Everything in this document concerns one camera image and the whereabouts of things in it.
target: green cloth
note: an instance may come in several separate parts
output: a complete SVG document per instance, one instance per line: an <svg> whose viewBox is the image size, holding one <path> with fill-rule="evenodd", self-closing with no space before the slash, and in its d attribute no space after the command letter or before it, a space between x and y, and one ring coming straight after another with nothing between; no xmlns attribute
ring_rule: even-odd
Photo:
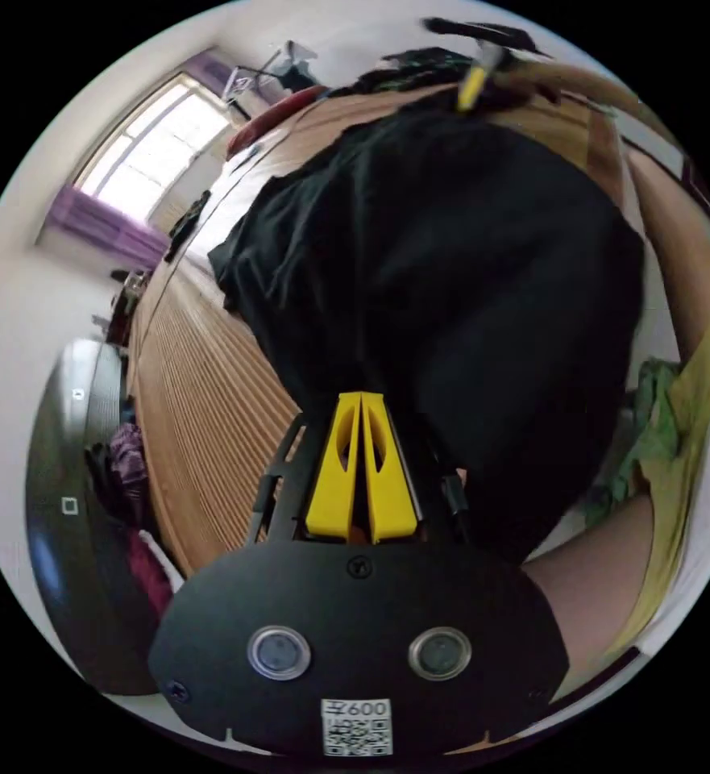
<svg viewBox="0 0 710 774"><path fill-rule="evenodd" d="M612 510L633 494L633 474L641 459L673 460L679 453L679 431L668 391L679 376L679 366L649 358L639 369L634 397L634 434L637 440L610 481L595 488L583 511L586 528L603 522Z"/></svg>

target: yellow 3d-printed part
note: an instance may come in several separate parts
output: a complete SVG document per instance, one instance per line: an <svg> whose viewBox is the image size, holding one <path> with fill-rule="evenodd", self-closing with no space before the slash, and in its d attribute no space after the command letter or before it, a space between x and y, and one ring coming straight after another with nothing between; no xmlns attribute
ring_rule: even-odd
<svg viewBox="0 0 710 774"><path fill-rule="evenodd" d="M362 395L363 451L372 542L409 537L417 529L417 515L384 398L376 393Z"/></svg>
<svg viewBox="0 0 710 774"><path fill-rule="evenodd" d="M306 512L306 529L327 538L349 536L355 503L361 393L342 393Z"/></svg>

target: red object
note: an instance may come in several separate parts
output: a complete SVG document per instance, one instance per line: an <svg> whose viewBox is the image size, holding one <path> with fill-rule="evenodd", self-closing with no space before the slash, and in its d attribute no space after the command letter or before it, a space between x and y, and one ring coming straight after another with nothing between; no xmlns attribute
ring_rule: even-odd
<svg viewBox="0 0 710 774"><path fill-rule="evenodd" d="M327 90L327 86L310 86L308 89L302 89L289 97L285 97L276 105L272 105L264 113L253 118L245 124L229 141L226 149L226 161L236 156L239 151L243 151L252 145L257 139L263 137L266 132L279 126L285 119L296 114L318 97L319 94Z"/></svg>
<svg viewBox="0 0 710 774"><path fill-rule="evenodd" d="M172 601L172 586L137 530L129 531L129 569L147 594L159 620Z"/></svg>

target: window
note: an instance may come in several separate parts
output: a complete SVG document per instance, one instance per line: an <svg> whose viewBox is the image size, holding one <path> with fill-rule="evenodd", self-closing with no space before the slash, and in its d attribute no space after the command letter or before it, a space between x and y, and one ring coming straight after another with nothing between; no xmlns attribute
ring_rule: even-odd
<svg viewBox="0 0 710 774"><path fill-rule="evenodd" d="M225 107L187 76L168 83L106 142L77 182L140 221L193 157L229 124Z"/></svg>

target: black cloth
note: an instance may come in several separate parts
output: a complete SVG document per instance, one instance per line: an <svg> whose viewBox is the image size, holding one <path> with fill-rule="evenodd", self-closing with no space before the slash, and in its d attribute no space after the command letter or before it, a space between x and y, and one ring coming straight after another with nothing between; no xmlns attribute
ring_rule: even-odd
<svg viewBox="0 0 710 774"><path fill-rule="evenodd" d="M348 128L209 258L306 413L362 389L424 415L480 541L521 561L513 527L550 531L612 439L643 245L582 171L453 100Z"/></svg>
<svg viewBox="0 0 710 774"><path fill-rule="evenodd" d="M193 235L196 226L201 216L201 211L204 210L205 204L209 201L209 196L200 196L183 215L177 220L172 230L169 232L169 236L172 237L172 241L169 244L164 260L171 264L175 259L175 256L180 251L180 248L188 241Z"/></svg>
<svg viewBox="0 0 710 774"><path fill-rule="evenodd" d="M517 27L481 22L452 22L438 17L423 19L422 25L430 32L437 32L439 35L461 35L474 40L487 40L489 43L511 48L514 51L528 51L546 56L534 44L529 33Z"/></svg>
<svg viewBox="0 0 710 774"><path fill-rule="evenodd" d="M427 86L460 83L472 64L469 56L447 51L445 48L418 48L402 54L392 54L385 59L393 62L394 67L365 73L355 83L331 90L326 98L336 99L349 97L352 94L379 94L384 91L414 91ZM497 67L498 72L507 72L515 62L515 57L505 50ZM557 92L535 84L529 86L529 90L523 93L521 102L526 103L531 98L532 92L542 95L553 103L559 100ZM502 95L504 91L489 83L480 100L485 103L496 94ZM491 105L483 104L482 107L492 109Z"/></svg>
<svg viewBox="0 0 710 774"><path fill-rule="evenodd" d="M282 84L283 89L290 89L294 93L318 85L317 79L309 72L309 65L305 61L290 64L285 70L275 70L273 75Z"/></svg>

